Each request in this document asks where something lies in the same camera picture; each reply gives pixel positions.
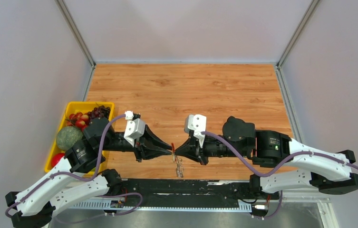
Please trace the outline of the small red peaches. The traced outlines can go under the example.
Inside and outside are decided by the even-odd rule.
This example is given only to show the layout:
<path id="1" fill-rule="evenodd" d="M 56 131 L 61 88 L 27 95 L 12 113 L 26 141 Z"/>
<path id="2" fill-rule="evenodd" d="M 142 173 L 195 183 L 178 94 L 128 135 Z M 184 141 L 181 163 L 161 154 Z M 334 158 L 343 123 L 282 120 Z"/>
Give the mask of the small red peaches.
<path id="1" fill-rule="evenodd" d="M 90 117 L 82 112 L 72 113 L 66 118 L 65 126 L 73 126 L 81 131 L 89 126 Z"/>

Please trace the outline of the green melon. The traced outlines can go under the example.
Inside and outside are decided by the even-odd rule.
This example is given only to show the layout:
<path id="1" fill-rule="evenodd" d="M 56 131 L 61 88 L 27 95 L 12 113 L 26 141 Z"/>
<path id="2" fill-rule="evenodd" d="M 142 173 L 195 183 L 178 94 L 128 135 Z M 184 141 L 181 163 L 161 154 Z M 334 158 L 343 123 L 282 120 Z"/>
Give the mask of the green melon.
<path id="1" fill-rule="evenodd" d="M 56 146 L 62 151 L 67 151 L 82 137 L 83 133 L 80 129 L 73 126 L 63 127 L 56 136 Z"/>

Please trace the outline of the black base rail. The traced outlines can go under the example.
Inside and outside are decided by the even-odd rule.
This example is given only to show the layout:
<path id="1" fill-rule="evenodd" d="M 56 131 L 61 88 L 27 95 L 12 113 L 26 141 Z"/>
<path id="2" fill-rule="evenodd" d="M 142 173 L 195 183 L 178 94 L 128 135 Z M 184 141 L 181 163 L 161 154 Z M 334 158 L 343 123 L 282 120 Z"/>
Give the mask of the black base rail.
<path id="1" fill-rule="evenodd" d="M 218 180 L 127 179 L 115 185 L 105 195 L 128 195 L 126 206 L 153 208 L 233 209 L 241 202 L 279 199 L 279 193 L 254 192 L 248 182 Z"/>

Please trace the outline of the purple grape bunch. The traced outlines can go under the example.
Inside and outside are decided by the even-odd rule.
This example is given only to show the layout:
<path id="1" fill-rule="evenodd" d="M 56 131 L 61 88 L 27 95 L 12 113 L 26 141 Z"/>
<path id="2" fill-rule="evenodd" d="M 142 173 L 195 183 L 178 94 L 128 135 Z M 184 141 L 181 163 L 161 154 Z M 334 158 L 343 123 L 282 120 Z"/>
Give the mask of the purple grape bunch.
<path id="1" fill-rule="evenodd" d="M 92 111 L 89 111 L 86 114 L 89 116 L 90 119 L 103 117 L 108 119 L 111 114 L 111 107 L 104 105 L 97 106 Z"/>

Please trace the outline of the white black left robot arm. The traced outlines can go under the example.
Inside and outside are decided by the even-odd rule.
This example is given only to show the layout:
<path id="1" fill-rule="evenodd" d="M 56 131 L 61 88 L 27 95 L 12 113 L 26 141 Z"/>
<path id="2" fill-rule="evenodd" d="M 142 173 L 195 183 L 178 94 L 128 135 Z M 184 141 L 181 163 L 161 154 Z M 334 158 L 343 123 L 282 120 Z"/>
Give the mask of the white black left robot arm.
<path id="1" fill-rule="evenodd" d="M 123 181 L 114 169 L 100 169 L 103 151 L 132 152 L 138 162 L 171 155 L 171 145 L 159 139 L 141 120 L 126 112 L 123 132 L 105 117 L 91 120 L 78 140 L 39 181 L 21 192 L 9 192 L 5 199 L 15 228 L 42 228 L 68 207 L 92 197 L 124 197 Z"/>

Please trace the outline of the red apple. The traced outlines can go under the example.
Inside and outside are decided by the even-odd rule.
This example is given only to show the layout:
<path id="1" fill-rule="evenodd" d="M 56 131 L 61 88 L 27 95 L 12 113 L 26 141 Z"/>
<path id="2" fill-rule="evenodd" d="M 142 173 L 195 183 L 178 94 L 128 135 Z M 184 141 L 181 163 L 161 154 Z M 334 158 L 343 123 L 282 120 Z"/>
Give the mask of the red apple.
<path id="1" fill-rule="evenodd" d="M 50 161 L 51 167 L 55 167 L 59 163 L 59 161 L 64 158 L 64 155 L 64 153 L 57 153 L 56 155 L 54 155 Z"/>

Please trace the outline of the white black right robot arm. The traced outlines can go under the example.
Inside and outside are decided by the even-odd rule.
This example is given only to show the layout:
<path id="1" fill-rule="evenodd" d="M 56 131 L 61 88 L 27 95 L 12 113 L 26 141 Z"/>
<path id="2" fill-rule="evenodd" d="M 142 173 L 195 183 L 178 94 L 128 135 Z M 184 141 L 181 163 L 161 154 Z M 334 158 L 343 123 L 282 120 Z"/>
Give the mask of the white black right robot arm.
<path id="1" fill-rule="evenodd" d="M 358 190 L 358 166 L 351 150 L 337 153 L 307 146 L 286 134 L 257 130 L 253 123 L 230 116 L 222 135 L 206 130 L 206 117 L 190 115 L 189 137 L 175 155 L 206 165 L 211 157 L 237 157 L 252 172 L 249 193 L 254 198 L 282 190 L 317 189 L 343 195 Z"/>

